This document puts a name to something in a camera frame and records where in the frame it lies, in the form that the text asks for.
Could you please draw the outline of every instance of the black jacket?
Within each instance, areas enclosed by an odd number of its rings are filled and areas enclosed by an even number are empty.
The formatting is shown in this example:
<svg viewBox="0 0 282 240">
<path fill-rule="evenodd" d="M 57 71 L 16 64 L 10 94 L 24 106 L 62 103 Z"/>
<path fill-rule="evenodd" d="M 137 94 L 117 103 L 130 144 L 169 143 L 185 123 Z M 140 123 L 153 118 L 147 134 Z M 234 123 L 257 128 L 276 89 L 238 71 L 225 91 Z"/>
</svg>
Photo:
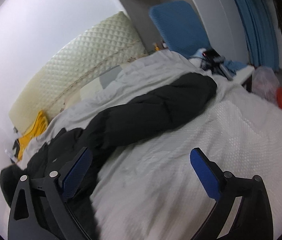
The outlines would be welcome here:
<svg viewBox="0 0 282 240">
<path fill-rule="evenodd" d="M 22 175 L 26 174 L 31 179 L 45 177 L 51 171 L 59 171 L 82 147 L 88 147 L 93 154 L 92 164 L 75 196 L 67 204 L 84 230 L 96 239 L 96 222 L 89 196 L 97 184 L 97 174 L 110 154 L 118 146 L 126 146 L 186 124 L 204 110 L 216 89 L 217 85 L 210 77 L 188 73 L 172 84 L 138 96 L 125 105 L 101 111 L 86 129 L 62 129 L 31 158 L 24 171 L 16 165 L 1 171 L 0 185 L 7 203 L 11 205 Z M 62 236 L 55 221 L 50 219 L 51 213 L 44 199 L 42 203 L 40 214 L 45 219 L 38 218 L 40 225 Z"/>
</svg>

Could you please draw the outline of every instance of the quilted wall panel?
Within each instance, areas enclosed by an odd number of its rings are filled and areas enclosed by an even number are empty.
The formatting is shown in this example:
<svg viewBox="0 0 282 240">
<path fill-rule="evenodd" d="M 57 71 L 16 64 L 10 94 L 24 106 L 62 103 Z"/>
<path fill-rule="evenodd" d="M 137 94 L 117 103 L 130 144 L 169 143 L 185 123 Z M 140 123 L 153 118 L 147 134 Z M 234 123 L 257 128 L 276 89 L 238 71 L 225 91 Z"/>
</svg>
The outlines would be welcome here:
<svg viewBox="0 0 282 240">
<path fill-rule="evenodd" d="M 145 48 L 131 21 L 119 12 L 64 46 L 28 82 L 9 117 L 24 133 L 43 109 L 52 120 L 64 99 L 109 68 L 142 57 Z"/>
</svg>

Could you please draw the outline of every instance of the bedsheet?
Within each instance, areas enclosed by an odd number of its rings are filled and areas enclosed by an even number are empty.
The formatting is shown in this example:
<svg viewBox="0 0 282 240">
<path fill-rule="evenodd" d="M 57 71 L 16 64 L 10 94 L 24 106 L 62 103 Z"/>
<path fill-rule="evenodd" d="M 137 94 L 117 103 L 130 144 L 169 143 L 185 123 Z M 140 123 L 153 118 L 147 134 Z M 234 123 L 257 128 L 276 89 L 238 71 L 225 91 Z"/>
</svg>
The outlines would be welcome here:
<svg viewBox="0 0 282 240">
<path fill-rule="evenodd" d="M 195 65 L 167 50 L 133 62 L 105 90 L 54 118 L 29 143 L 21 167 L 61 128 L 85 128 L 105 108 L 124 104 L 182 74 L 202 73 L 218 85 L 203 114 L 178 130 L 118 148 L 100 171 L 91 199 L 101 239 L 190 239 L 214 205 L 190 164 L 194 147 L 235 176 L 262 176 L 276 239 L 282 233 L 282 110 Z"/>
</svg>

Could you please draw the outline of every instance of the yellow towel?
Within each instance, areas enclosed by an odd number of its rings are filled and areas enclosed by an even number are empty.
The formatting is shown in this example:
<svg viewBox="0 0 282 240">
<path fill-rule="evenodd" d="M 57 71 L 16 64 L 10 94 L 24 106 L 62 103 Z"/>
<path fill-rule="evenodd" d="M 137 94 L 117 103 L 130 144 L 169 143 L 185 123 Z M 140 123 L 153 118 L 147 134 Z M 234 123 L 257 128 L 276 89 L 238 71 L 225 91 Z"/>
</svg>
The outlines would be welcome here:
<svg viewBox="0 0 282 240">
<path fill-rule="evenodd" d="M 40 110 L 34 123 L 25 131 L 25 134 L 18 139 L 20 146 L 19 153 L 17 154 L 18 160 L 22 160 L 23 152 L 32 138 L 42 134 L 48 127 L 48 119 L 43 112 Z"/>
</svg>

